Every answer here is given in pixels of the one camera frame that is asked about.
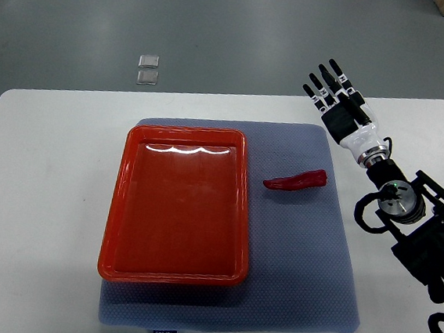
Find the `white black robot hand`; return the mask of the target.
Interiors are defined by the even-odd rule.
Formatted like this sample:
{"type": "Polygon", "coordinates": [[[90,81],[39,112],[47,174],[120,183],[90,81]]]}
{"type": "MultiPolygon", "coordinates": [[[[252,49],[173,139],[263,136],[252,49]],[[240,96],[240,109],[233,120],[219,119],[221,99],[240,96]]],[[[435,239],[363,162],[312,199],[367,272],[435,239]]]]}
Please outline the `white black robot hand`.
{"type": "Polygon", "coordinates": [[[363,96],[355,92],[339,64],[334,59],[329,59],[329,63],[336,78],[322,63],[318,65],[325,86],[313,73],[309,74],[323,99],[308,84],[303,85],[303,90],[316,109],[323,112],[321,119],[330,137],[350,151],[357,164],[374,165],[385,160],[387,143],[378,135],[376,115],[363,96]]]}

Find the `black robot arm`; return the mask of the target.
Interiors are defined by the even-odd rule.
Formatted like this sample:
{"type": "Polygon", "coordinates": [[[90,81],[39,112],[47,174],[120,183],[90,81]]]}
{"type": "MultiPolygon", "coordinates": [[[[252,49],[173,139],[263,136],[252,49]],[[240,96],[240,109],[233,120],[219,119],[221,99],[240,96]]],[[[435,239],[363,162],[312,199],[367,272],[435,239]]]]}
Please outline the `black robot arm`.
{"type": "Polygon", "coordinates": [[[427,287],[430,299],[444,302],[444,189],[425,172],[409,181],[392,160],[392,138],[378,135],[378,119],[335,60],[310,74],[303,89],[321,112],[330,136],[350,150],[377,190],[357,201],[356,223],[366,232],[389,232],[395,257],[427,287]]]}

